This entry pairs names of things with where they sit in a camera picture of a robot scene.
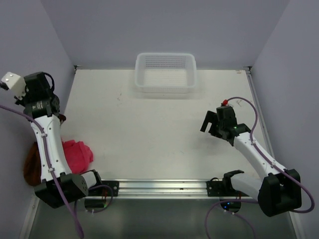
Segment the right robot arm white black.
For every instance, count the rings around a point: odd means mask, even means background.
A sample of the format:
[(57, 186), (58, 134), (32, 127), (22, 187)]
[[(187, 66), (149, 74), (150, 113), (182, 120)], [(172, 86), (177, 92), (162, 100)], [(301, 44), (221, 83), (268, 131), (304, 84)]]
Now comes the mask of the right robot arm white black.
[(299, 173), (278, 163), (244, 123), (238, 124), (231, 106), (220, 106), (215, 112), (207, 111), (200, 130), (230, 143), (259, 176), (254, 178), (242, 170), (227, 172), (218, 187), (219, 191), (230, 196), (241, 192), (255, 199), (268, 217), (301, 207), (301, 188), (297, 185), (301, 180)]

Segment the brown towel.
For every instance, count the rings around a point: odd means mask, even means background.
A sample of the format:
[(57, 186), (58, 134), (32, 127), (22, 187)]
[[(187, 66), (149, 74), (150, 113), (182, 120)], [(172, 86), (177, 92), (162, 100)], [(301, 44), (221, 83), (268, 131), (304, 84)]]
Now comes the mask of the brown towel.
[(33, 143), (25, 159), (23, 177), (32, 187), (41, 184), (41, 161), (37, 142)]

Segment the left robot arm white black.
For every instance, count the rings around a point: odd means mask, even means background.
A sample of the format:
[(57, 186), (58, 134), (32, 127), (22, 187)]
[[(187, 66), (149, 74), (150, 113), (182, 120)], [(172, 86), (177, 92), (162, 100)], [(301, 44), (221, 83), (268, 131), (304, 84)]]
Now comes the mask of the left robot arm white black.
[(41, 183), (35, 187), (36, 196), (52, 208), (102, 193), (104, 184), (96, 170), (74, 174), (68, 166), (60, 137), (60, 100), (54, 93), (51, 75), (37, 72), (16, 76), (16, 104), (24, 107), (36, 136), (40, 162)]

